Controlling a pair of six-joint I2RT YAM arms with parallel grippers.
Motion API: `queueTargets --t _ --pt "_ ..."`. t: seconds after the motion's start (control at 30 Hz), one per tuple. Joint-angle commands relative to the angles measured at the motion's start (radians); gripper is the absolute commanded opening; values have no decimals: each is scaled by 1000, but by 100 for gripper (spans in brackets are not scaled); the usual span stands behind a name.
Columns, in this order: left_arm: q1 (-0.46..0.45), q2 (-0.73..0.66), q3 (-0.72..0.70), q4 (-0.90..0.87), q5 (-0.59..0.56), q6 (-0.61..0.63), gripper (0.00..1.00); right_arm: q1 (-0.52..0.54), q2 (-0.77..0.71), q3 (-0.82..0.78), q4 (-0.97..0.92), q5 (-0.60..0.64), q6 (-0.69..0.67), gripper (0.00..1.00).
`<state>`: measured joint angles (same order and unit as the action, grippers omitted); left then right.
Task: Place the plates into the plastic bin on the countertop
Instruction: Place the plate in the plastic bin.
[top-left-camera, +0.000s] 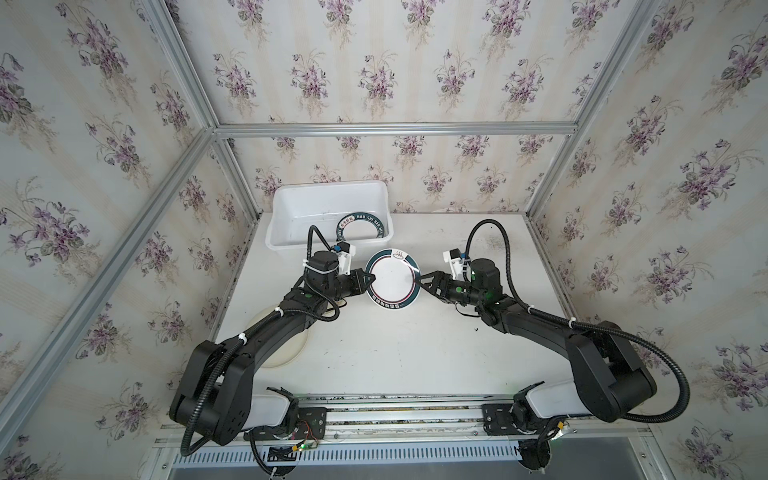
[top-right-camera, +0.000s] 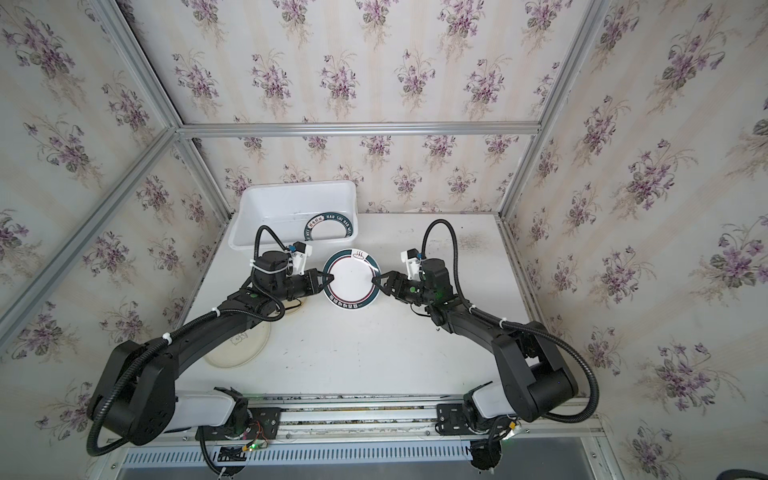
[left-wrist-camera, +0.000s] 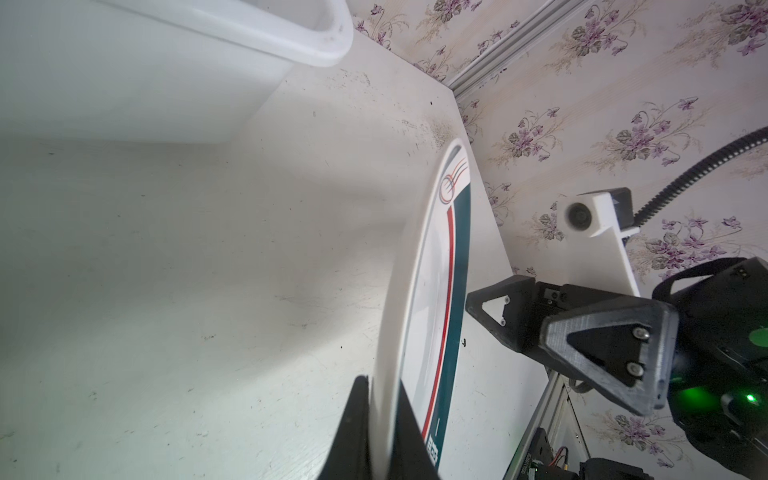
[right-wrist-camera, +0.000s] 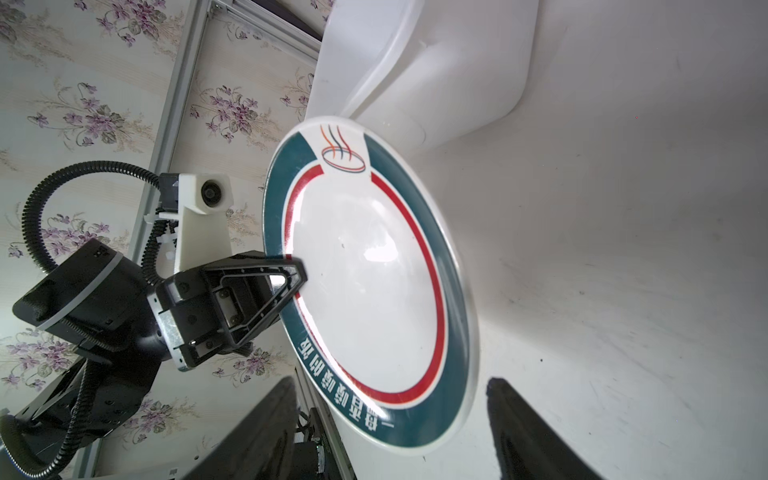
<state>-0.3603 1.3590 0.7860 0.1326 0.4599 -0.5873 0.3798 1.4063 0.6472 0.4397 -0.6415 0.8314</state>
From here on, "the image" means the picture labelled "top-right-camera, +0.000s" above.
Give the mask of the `green red rimmed plate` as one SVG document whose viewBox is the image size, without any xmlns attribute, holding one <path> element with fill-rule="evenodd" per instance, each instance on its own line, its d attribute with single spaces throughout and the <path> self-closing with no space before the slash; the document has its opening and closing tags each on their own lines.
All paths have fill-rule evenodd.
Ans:
<svg viewBox="0 0 768 480">
<path fill-rule="evenodd" d="M 324 272 L 334 279 L 324 288 L 326 298 L 343 310 L 360 310 L 368 307 L 378 296 L 379 288 L 373 278 L 381 271 L 369 253 L 349 248 L 331 255 L 324 265 Z"/>
</svg>

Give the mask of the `green rim lettered plate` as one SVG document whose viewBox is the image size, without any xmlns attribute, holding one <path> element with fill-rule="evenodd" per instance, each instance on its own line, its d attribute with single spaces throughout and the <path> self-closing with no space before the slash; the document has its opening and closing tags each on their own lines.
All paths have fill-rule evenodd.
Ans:
<svg viewBox="0 0 768 480">
<path fill-rule="evenodd" d="M 303 229 L 305 241 L 338 240 L 354 235 L 353 221 L 343 213 L 323 212 L 311 217 Z"/>
</svg>

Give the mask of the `large cream plate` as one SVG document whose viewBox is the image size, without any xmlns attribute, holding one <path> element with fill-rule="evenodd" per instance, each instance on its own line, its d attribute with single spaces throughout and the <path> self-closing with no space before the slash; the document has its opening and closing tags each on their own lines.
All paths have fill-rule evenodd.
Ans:
<svg viewBox="0 0 768 480">
<path fill-rule="evenodd" d="M 266 347 L 271 334 L 267 323 L 239 333 L 225 341 L 204 356 L 205 361 L 215 368 L 230 369 L 247 364 Z"/>
</svg>

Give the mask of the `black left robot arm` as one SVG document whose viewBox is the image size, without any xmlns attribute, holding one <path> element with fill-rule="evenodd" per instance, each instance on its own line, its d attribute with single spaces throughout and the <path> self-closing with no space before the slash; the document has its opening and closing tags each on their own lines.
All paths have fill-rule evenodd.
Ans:
<svg viewBox="0 0 768 480">
<path fill-rule="evenodd" d="M 268 251 L 252 260 L 249 277 L 211 311 L 145 343 L 116 346 L 87 408 L 87 453 L 106 455 L 127 443 L 145 445 L 163 433 L 198 427 L 241 435 L 249 414 L 239 391 L 180 393 L 176 381 L 232 337 L 282 319 L 286 302 L 317 295 L 333 282 L 330 273 L 299 269 L 299 256 Z"/>
</svg>

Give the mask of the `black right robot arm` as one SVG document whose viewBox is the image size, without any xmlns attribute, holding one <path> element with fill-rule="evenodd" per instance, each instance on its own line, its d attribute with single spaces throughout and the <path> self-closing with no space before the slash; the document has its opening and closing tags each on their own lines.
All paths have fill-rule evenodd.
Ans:
<svg viewBox="0 0 768 480">
<path fill-rule="evenodd" d="M 519 324 L 481 311 L 463 295 L 460 283 L 451 280 L 443 260 L 409 260 L 405 273 L 380 274 L 372 284 L 404 304 L 422 307 L 438 328 L 471 340 L 493 356 L 499 381 L 463 396 L 461 411 L 469 429 L 489 433 L 492 423 L 502 419 L 573 424 L 594 414 L 593 398 L 578 413 L 555 412 L 579 392 L 563 358 L 564 353 L 578 353 L 538 322 Z"/>
</svg>

